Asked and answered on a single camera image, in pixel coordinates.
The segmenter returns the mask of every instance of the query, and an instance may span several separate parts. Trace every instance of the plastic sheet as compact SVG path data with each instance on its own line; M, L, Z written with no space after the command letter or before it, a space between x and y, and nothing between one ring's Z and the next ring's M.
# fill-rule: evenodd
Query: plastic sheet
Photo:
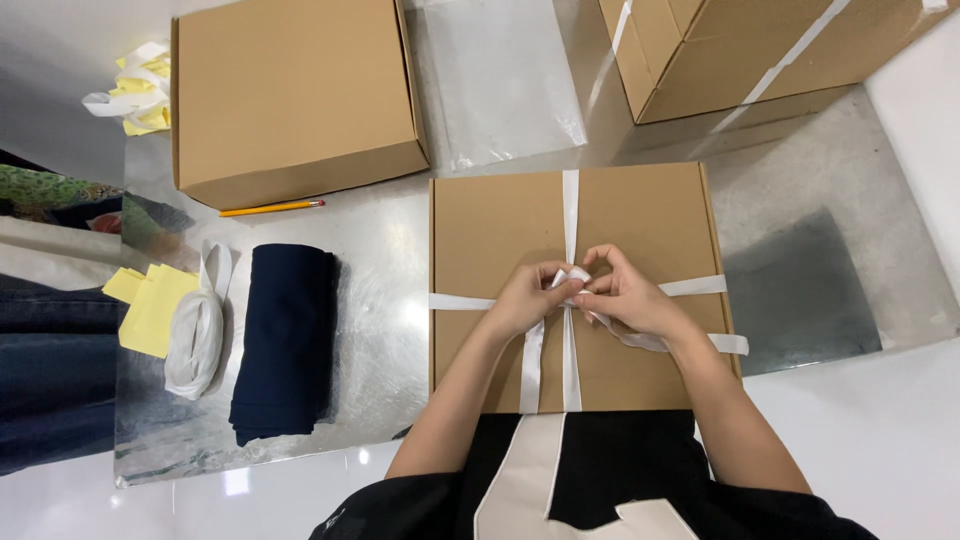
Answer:
M427 5L419 21L435 165L460 171L587 143L550 0L453 0Z

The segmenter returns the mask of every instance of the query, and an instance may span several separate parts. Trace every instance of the finger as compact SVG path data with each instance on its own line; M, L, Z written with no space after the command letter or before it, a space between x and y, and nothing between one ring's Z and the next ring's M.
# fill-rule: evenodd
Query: finger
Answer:
M584 282L580 280L567 280L557 285L556 288L545 291L550 306L559 306L561 302L576 295L584 288Z
M582 309L603 313L604 315L614 315L616 311L616 297L601 296L598 294L578 294L573 297L573 303Z
M599 258L605 258L613 268L617 266L630 266L627 256L623 255L620 248L613 244L603 244L588 249L587 254L584 256L584 264L591 264Z
M612 286L613 274L607 274L606 276L600 276L595 280L591 280L584 288L593 294L606 294L611 291Z
M541 280L552 279L560 270L563 270L564 272L573 270L572 264L567 264L562 260L545 260L544 262L538 262L533 266L537 269L537 273L540 275Z

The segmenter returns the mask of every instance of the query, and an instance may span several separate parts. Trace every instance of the pencil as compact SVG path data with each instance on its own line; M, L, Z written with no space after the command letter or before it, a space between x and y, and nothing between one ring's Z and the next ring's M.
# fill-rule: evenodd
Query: pencil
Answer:
M270 205L268 207L257 207L255 209L227 210L220 212L220 217L233 217L235 215L247 215L251 213L276 212L280 210L305 209L307 207L322 207L324 201L302 201L300 203L286 203L283 205Z

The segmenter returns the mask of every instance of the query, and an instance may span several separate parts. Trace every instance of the denim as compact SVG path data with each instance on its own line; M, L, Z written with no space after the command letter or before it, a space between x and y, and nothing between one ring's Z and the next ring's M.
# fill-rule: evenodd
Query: denim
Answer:
M0 476L113 449L118 309L0 276Z

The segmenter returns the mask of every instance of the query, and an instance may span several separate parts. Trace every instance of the metal table surface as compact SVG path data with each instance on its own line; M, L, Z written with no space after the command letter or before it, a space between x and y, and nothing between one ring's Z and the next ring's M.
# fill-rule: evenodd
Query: metal table surface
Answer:
M621 152L632 128L629 108L611 69L599 11L586 5L554 0L585 146L457 173L437 158L431 171L325 195L320 209L223 219L174 189L168 136L129 139L126 264L144 270L164 262L196 271L205 238L228 245L237 262L225 306L228 353L204 397L188 402L173 396L163 390L162 360L121 350L118 487L385 442L414 421L427 400L427 179L642 161ZM444 125L437 75L421 58L427 20L408 12L436 157L444 148L432 135L443 132L450 140L456 133ZM752 355L753 364L744 360L745 373L915 346L958 332L960 308L862 89L784 141L702 158L732 283L734 325L766 351L756 360ZM229 402L243 352L251 249L270 242L317 246L343 264L335 421L318 424L311 435L254 440L241 449L227 421Z

